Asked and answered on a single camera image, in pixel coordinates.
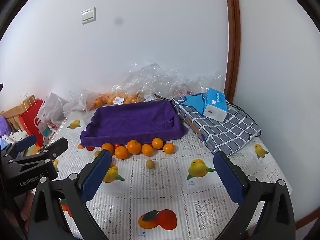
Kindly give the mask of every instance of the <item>purple fabric-covered box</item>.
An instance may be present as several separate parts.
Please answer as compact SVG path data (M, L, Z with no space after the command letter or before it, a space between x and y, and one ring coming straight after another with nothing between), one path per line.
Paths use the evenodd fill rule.
M80 136L84 147L126 145L130 140L146 144L156 137L176 140L188 132L166 100L100 107L91 121Z

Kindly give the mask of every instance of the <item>light switch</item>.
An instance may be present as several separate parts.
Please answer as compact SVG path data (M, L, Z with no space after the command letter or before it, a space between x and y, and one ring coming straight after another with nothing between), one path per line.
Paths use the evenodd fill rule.
M81 22L86 24L96 20L96 8L91 8L81 12Z

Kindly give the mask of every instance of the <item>red shopping bag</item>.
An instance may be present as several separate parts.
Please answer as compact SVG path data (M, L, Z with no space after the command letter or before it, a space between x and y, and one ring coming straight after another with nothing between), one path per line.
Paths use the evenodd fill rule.
M35 118L39 112L39 109L42 105L42 100L36 100L33 105L31 105L24 113L19 116L19 120L26 130L28 135L35 134L37 137L36 145L42 147L43 145L43 136L40 133L38 127L35 126Z

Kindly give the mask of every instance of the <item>gray plaid cloth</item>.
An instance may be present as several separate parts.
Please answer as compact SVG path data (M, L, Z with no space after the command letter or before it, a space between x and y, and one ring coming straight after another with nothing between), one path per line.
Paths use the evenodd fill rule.
M223 151L230 156L244 147L257 135L260 128L249 118L229 108L223 123L201 115L195 108L181 105L186 100L184 96L172 99L173 105L190 128L196 133L206 147L214 154Z

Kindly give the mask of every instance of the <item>silver screw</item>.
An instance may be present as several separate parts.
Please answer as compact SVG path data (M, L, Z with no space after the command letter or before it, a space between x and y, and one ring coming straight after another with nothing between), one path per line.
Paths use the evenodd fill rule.
M249 175L249 176L248 176L248 179L249 179L250 181L256 181L256 180L257 180L257 178L256 178L255 176L253 176L253 175Z
M78 174L72 173L72 174L70 174L69 179L74 180L74 179L76 179L77 177L78 177Z
M278 181L278 183L279 183L281 186L284 186L284 185L285 185L285 182L284 182L283 179L280 179L280 180Z
M47 178L46 177L42 177L41 179L40 179L40 182L41 183L44 183L44 182L46 182L47 181Z

